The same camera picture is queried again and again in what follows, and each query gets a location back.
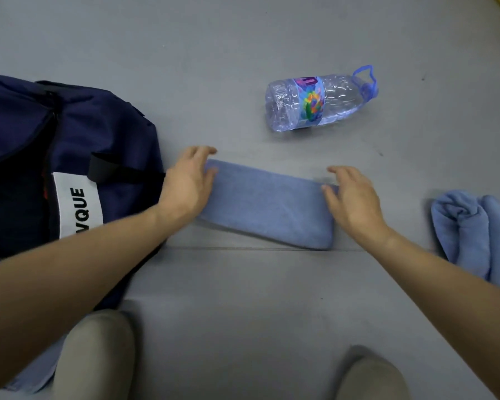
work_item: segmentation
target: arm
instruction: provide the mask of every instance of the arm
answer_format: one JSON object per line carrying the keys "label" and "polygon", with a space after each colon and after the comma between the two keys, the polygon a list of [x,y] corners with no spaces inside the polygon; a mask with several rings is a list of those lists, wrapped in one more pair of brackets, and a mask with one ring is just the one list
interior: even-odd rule
{"label": "arm", "polygon": [[204,164],[215,152],[187,148],[145,212],[0,262],[0,388],[201,212],[215,175]]}
{"label": "arm", "polygon": [[340,185],[323,191],[334,218],[380,262],[428,320],[500,399],[500,288],[389,228],[372,183],[353,167],[329,167]]}

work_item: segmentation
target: person's left arm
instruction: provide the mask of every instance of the person's left arm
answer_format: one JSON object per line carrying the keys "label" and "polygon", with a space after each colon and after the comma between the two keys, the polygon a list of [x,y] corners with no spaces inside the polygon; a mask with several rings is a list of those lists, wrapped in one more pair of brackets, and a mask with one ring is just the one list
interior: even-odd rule
{"label": "person's left arm", "polygon": [[0,388],[65,334],[167,237],[198,215],[213,147],[189,147],[167,171],[159,203],[0,262]]}

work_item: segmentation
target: shoe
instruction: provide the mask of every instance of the shoe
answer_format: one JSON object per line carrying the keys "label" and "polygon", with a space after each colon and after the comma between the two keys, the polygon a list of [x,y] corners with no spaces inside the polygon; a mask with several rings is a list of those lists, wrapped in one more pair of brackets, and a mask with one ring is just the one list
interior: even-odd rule
{"label": "shoe", "polygon": [[389,362],[365,357],[344,376],[335,400],[411,400],[406,381]]}
{"label": "shoe", "polygon": [[135,341],[116,310],[86,316],[69,333],[57,362],[55,400],[126,400],[132,384]]}

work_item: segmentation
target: clear plastic bottle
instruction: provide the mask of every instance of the clear plastic bottle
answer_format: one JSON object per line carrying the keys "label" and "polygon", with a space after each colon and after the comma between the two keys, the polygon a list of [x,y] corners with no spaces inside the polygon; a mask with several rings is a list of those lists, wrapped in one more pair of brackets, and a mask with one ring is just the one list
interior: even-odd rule
{"label": "clear plastic bottle", "polygon": [[[357,76],[365,70],[370,71],[370,82]],[[330,74],[273,81],[265,94],[267,123],[276,132],[326,125],[345,119],[377,96],[372,66],[360,67],[351,76]]]}

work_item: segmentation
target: black strap loop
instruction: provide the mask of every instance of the black strap loop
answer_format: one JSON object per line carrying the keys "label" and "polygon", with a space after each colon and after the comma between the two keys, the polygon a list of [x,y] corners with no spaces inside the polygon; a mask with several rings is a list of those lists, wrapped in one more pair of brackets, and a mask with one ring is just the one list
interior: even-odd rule
{"label": "black strap loop", "polygon": [[120,164],[120,157],[117,154],[91,153],[87,178],[98,184],[107,182],[140,184],[148,181],[163,182],[165,173],[125,167]]}

